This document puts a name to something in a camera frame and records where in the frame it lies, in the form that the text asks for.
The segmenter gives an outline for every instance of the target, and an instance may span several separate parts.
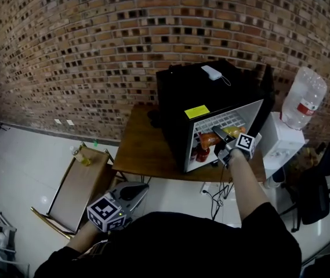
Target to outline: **black office chair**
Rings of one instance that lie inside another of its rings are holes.
[[[293,209],[298,210],[296,227],[293,227],[291,232],[297,232],[301,222],[305,225],[313,224],[329,214],[330,190],[325,179],[328,175],[330,175],[330,143],[319,164],[305,170],[296,186],[283,185],[294,204],[280,215]]]

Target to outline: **bottle with yellow liquid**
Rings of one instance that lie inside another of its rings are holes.
[[[79,161],[81,164],[83,164],[86,167],[90,166],[91,160],[89,160],[86,156],[84,156],[77,147],[71,146],[70,150],[72,152],[72,155],[75,157],[77,161]]]

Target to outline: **white tile floor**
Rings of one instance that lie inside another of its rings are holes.
[[[16,258],[30,264],[31,276],[67,240],[39,220],[30,207],[42,213],[47,211],[71,160],[69,147],[78,144],[79,141],[14,128],[0,131],[0,210],[17,228]],[[98,145],[96,148],[107,148],[113,157],[117,152],[117,147]],[[174,211],[210,218],[211,200],[200,194],[201,185],[200,182],[152,178],[150,191],[136,209],[135,216],[152,211]],[[210,191],[215,193],[217,187],[213,186]],[[274,191],[266,192],[275,204]],[[216,220],[241,226],[233,190]],[[285,217],[285,222],[291,228],[291,215]],[[293,235],[300,244],[303,259],[308,258],[330,241],[330,215],[316,224],[302,225]]]

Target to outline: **large plastic water bottle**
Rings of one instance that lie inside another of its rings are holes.
[[[300,130],[310,121],[318,109],[327,85],[312,69],[301,67],[282,106],[282,121]]]

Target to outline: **yellow label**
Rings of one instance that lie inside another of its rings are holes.
[[[201,105],[195,108],[191,108],[188,110],[185,110],[186,115],[191,119],[191,118],[196,118],[198,116],[201,116],[203,114],[209,114],[210,111],[207,109],[206,106]]]

